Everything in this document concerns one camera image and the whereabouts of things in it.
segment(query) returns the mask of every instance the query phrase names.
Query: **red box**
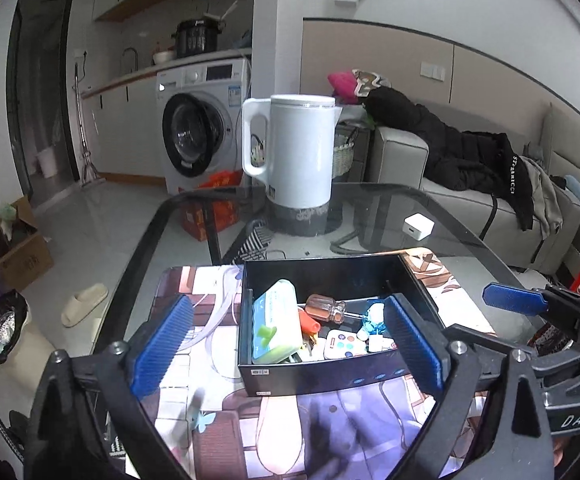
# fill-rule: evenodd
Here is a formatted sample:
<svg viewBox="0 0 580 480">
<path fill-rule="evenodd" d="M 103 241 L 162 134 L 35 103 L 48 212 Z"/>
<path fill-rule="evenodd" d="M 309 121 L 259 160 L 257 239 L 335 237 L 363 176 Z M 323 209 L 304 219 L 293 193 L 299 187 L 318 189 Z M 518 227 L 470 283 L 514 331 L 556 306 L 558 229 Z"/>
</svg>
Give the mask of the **red box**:
<svg viewBox="0 0 580 480">
<path fill-rule="evenodd" d="M 242 176 L 243 171 L 221 171 L 211 176 L 208 182 L 202 184 L 199 188 L 238 186 L 241 183 Z M 239 220 L 239 209 L 237 204 L 231 200 L 216 202 L 212 209 L 214 210 L 214 225 L 217 232 L 236 224 Z M 208 233 L 206 233 L 204 224 L 204 212 L 200 207 L 194 205 L 182 206 L 181 225 L 186 232 L 200 242 L 208 240 Z"/>
</svg>

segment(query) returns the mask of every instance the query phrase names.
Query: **washing machine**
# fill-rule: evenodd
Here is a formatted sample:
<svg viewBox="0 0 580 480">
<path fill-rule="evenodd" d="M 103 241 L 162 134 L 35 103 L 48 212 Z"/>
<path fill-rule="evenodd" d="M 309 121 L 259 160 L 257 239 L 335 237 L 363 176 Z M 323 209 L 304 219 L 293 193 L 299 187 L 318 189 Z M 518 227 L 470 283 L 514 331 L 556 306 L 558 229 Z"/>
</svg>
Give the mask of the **washing machine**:
<svg viewBox="0 0 580 480">
<path fill-rule="evenodd" d="M 241 165 L 241 104 L 247 59 L 180 66 L 157 74 L 161 161 L 170 194 L 195 189 Z"/>
</svg>

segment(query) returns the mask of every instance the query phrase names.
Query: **cardboard box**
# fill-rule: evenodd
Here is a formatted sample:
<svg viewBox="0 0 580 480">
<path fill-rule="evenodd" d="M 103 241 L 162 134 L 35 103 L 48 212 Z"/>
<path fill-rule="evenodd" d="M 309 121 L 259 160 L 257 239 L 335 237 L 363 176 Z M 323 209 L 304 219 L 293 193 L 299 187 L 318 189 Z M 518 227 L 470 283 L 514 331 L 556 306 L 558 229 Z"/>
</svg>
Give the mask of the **cardboard box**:
<svg viewBox="0 0 580 480">
<path fill-rule="evenodd" d="M 12 206 L 17 209 L 18 218 L 37 229 L 36 233 L 11 248 L 0 258 L 0 269 L 6 284 L 21 292 L 50 269 L 53 261 L 46 241 L 38 231 L 38 224 L 32 214 L 28 199 L 19 198 L 12 203 Z"/>
<path fill-rule="evenodd" d="M 265 260 L 244 263 L 243 297 L 239 326 L 238 368 L 249 396 L 292 396 L 343 390 L 379 383 L 409 373 L 398 349 L 337 360 L 295 364 L 255 365 L 252 363 L 252 303 L 280 279 L 289 280 L 297 302 L 310 294 L 336 300 L 385 298 L 403 294 L 421 317 L 442 328 L 444 325 L 426 287 L 414 276 L 401 254 L 374 254 L 348 258 L 310 260 Z M 362 314 L 365 301 L 350 302 L 348 310 Z M 341 325 L 321 324 L 320 336 L 329 329 L 354 335 L 359 320 Z"/>
<path fill-rule="evenodd" d="M 198 189 L 208 187 L 238 186 L 243 177 L 243 171 L 220 171 L 208 179 L 208 182 L 202 184 Z M 225 200 L 222 202 L 213 202 L 212 211 L 214 212 L 214 228 L 216 232 L 223 231 L 225 228 L 236 224 L 239 221 L 239 211 L 236 202 Z M 208 240 L 206 232 L 206 222 L 204 221 L 204 212 L 200 206 L 195 203 L 187 203 L 181 207 L 181 225 L 183 229 L 195 237 L 200 242 Z"/>
</svg>

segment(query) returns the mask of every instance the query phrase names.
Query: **doorway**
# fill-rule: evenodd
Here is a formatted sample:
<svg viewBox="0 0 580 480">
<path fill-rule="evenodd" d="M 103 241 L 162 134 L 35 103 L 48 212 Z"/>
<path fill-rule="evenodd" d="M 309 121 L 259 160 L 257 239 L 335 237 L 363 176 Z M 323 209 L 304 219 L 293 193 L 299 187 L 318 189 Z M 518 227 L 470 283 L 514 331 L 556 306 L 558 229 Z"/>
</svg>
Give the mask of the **doorway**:
<svg viewBox="0 0 580 480">
<path fill-rule="evenodd" d="M 72 0 L 19 0 L 6 69 L 10 143 L 33 207 L 79 180 L 68 119 L 66 49 Z"/>
</svg>

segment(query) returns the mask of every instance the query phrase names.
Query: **blue gripper pad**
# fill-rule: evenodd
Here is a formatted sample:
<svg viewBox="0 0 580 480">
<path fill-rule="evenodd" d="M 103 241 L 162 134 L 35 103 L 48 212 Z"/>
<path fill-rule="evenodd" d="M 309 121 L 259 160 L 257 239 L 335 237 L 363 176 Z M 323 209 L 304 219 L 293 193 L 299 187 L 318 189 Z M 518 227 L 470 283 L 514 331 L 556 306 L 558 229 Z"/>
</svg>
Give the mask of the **blue gripper pad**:
<svg viewBox="0 0 580 480">
<path fill-rule="evenodd" d="M 384 323 L 419 389 L 440 396 L 450 372 L 448 341 L 438 327 L 423 320 L 403 294 L 388 297 L 385 306 Z"/>
<path fill-rule="evenodd" d="M 181 342 L 192 327 L 193 314 L 190 299 L 181 296 L 134 360 L 130 389 L 137 399 L 154 393 L 161 384 Z"/>
<path fill-rule="evenodd" d="M 548 310 L 548 304 L 540 292 L 499 283 L 491 283 L 483 289 L 483 302 L 525 316 L 537 316 Z"/>
</svg>

